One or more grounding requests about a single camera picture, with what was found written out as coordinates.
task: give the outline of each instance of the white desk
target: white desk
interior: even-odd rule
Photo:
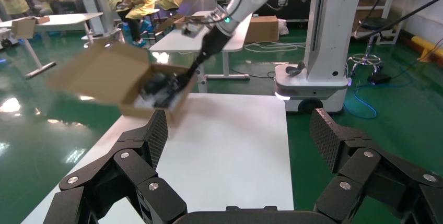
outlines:
[[[226,206],[294,210],[282,100],[274,96],[192,93],[183,119],[169,127],[157,172],[183,198],[188,212]],[[71,172],[106,154],[124,131],[147,120],[120,117]],[[58,186],[23,223],[42,223]],[[100,223],[143,223],[126,199]]]
[[[211,11],[199,11],[193,16],[207,16]],[[248,32],[249,22],[251,20],[251,15],[248,16],[240,25],[237,27],[234,36],[228,41],[222,50],[223,55],[223,74],[222,75],[205,75],[204,69],[201,66],[197,70],[197,75],[199,77],[199,91],[207,92],[207,81],[208,79],[249,79],[249,75],[232,75],[229,74],[229,53],[238,52],[243,49],[244,40],[246,38],[246,33]],[[208,28],[205,27],[200,31],[200,33],[195,38],[190,38],[183,36],[181,30],[172,30],[163,39],[157,42],[155,45],[151,46],[149,49],[151,52],[191,52],[198,53],[202,47],[202,40],[205,34],[208,32]]]
[[[92,18],[99,17],[102,14],[103,13],[49,15],[50,21],[36,25],[34,30],[36,32],[46,32],[46,31],[54,30],[54,27],[75,25],[75,24],[83,22],[84,27],[85,27],[85,31],[86,31],[86,35],[88,36],[89,42],[92,43],[92,41],[93,41],[92,33],[89,32],[88,25],[86,24],[86,22]],[[12,24],[13,24],[12,21],[14,21],[14,20],[0,22],[0,28],[11,28]],[[34,59],[36,65],[38,67],[38,69],[28,73],[25,76],[26,79],[30,79],[30,78],[48,70],[49,68],[55,66],[55,62],[50,62],[49,64],[46,64],[43,66],[40,63],[40,60],[37,57],[36,53],[34,52],[34,49],[32,49],[31,44],[29,44],[29,41],[27,39],[22,39],[22,40],[25,44],[26,50],[32,56],[32,58]]]

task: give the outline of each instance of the white cable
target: white cable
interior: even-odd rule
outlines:
[[[256,47],[262,50],[254,50],[250,49],[250,47]],[[299,48],[306,48],[306,43],[300,42],[300,43],[279,43],[279,42],[270,42],[270,41],[263,41],[263,42],[257,42],[252,44],[244,45],[244,49],[256,52],[256,53],[273,53],[273,52],[289,52],[289,51],[296,51]]]

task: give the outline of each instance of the cardboard box on floor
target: cardboard box on floor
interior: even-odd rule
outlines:
[[[279,39],[278,19],[275,16],[261,16],[251,18],[245,43],[255,43],[261,41],[275,42]]]
[[[115,104],[126,116],[150,118],[154,110],[165,111],[167,120],[174,122],[180,108],[196,84],[194,76],[182,91],[174,109],[140,108],[134,106],[142,86],[155,72],[185,73],[187,67],[149,63],[146,50],[116,42],[109,47],[93,44],[65,66],[48,77],[53,89],[76,95],[91,96],[106,104]]]
[[[50,19],[48,16],[26,17],[23,19],[14,20],[12,23],[11,32],[15,39],[32,39],[36,24],[42,24],[49,21]]]

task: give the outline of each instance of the metal stool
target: metal stool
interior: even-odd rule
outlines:
[[[171,18],[172,16],[177,14],[177,10],[178,10],[178,7],[165,10],[165,12],[168,14],[168,18]]]
[[[365,21],[359,21],[362,28],[372,31],[377,31],[390,23],[384,18],[367,18]],[[355,69],[358,65],[371,65],[374,68],[374,74],[381,70],[381,59],[374,54],[371,54],[372,46],[374,45],[374,39],[378,34],[371,36],[369,39],[368,47],[365,53],[357,53],[348,58],[348,61],[353,61],[355,64],[351,69],[351,76],[355,75]]]
[[[160,11],[160,9],[154,9],[152,13],[147,14],[147,15],[145,16],[145,19],[146,19],[146,17],[149,17],[149,20],[151,21],[151,25],[152,25],[152,26],[154,26],[154,18],[155,18],[155,15],[156,15],[156,14],[157,14],[157,17],[158,17],[158,23],[156,23],[156,24],[159,25],[160,22],[161,22],[159,11]],[[156,32],[154,32],[154,31],[153,31],[153,32],[148,32],[147,30],[141,32],[140,35],[144,35],[144,34],[146,34],[148,37],[147,37],[147,38],[143,38],[143,37],[142,37],[142,39],[144,39],[144,40],[154,40],[156,43],[157,43],[157,41],[158,41],[157,37],[158,37],[159,35],[162,34],[162,35],[164,36],[163,32],[158,32],[158,33],[156,33]]]

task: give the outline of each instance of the black cable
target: black cable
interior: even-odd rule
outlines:
[[[270,71],[270,72],[267,73],[267,77],[263,77],[263,76],[256,76],[256,75],[251,75],[251,74],[245,74],[245,73],[236,71],[236,70],[234,70],[232,68],[230,68],[230,70],[233,71],[234,73],[243,74],[243,75],[249,75],[249,76],[251,76],[253,78],[259,78],[259,79],[274,79],[275,78],[275,75],[274,76],[270,76],[270,74],[271,73],[275,73],[275,71]]]
[[[380,2],[380,0],[375,1],[374,6],[371,8],[371,10],[369,11],[369,13],[368,13],[368,14],[366,15],[366,17],[362,20],[362,22],[364,22],[365,20],[367,20],[367,19],[369,18],[369,16],[371,16],[372,12],[374,12],[374,10],[375,10],[375,8],[378,6],[378,3],[379,3],[379,2]],[[358,31],[359,31],[361,28],[362,28],[362,23],[359,23],[357,29],[355,29],[355,32],[354,32],[354,37],[355,37],[356,39],[360,39],[360,38],[357,37],[357,33],[358,33]]]
[[[437,44],[435,44],[435,47],[434,48],[432,48],[423,58],[427,58],[427,57],[429,57],[429,56],[431,56],[438,48],[439,48],[439,45],[440,45],[440,43],[443,41],[443,38],[441,39],[441,40],[439,40],[438,42],[437,42]],[[418,60],[416,60],[416,61],[414,61],[413,63],[410,63],[409,65],[407,65],[407,68],[406,69],[403,69],[399,74],[397,74],[397,75],[395,75],[394,77],[392,77],[391,78],[391,81],[393,80],[393,79],[396,79],[396,78],[398,78],[398,77],[400,77],[400,76],[402,76],[406,71],[408,71],[409,69],[411,69],[411,67],[413,67],[415,64],[417,64],[418,62],[420,62],[420,60],[421,59],[423,59],[423,58],[419,58]]]
[[[398,19],[397,21],[395,21],[395,22],[393,22],[393,23],[390,23],[389,25],[384,26],[384,27],[378,29],[377,31],[374,31],[374,32],[372,32],[372,33],[370,33],[370,34],[367,34],[367,35],[365,35],[365,36],[358,37],[358,36],[356,35],[356,32],[354,32],[354,38],[355,38],[355,39],[363,39],[363,38],[367,38],[367,37],[371,37],[371,36],[373,36],[373,35],[376,35],[376,34],[382,32],[382,31],[384,31],[384,30],[386,30],[386,29],[388,29],[388,28],[391,28],[391,27],[395,26],[396,24],[398,24],[398,23],[404,21],[405,19],[410,18],[411,16],[415,15],[415,14],[418,13],[419,11],[421,11],[421,10],[423,10],[423,9],[425,9],[425,8],[427,8],[427,7],[431,6],[431,5],[433,5],[433,4],[435,4],[435,3],[438,2],[438,1],[440,1],[440,0],[432,0],[432,1],[430,1],[430,2],[428,2],[428,3],[426,3],[426,4],[424,4],[423,6],[421,6],[421,7],[417,8],[417,9],[413,10],[412,12],[406,14],[405,16],[401,17],[401,18]]]
[[[225,20],[226,18],[231,17],[237,10],[238,8],[240,8],[240,4],[243,0],[240,0],[236,6],[236,8],[232,11],[232,13],[230,13],[229,15],[226,15],[224,18],[220,19],[220,20],[215,20],[215,21],[201,21],[201,20],[196,20],[193,19],[191,20],[192,23],[194,24],[200,24],[200,25],[209,25],[209,24],[213,24],[213,23],[217,23],[217,22],[221,22],[223,20]]]
[[[265,3],[270,9],[274,10],[274,11],[280,11],[282,10],[285,6],[287,6],[289,3],[289,0],[285,0],[285,4],[283,6],[279,6],[278,8],[272,7],[270,4],[268,4],[267,2]]]

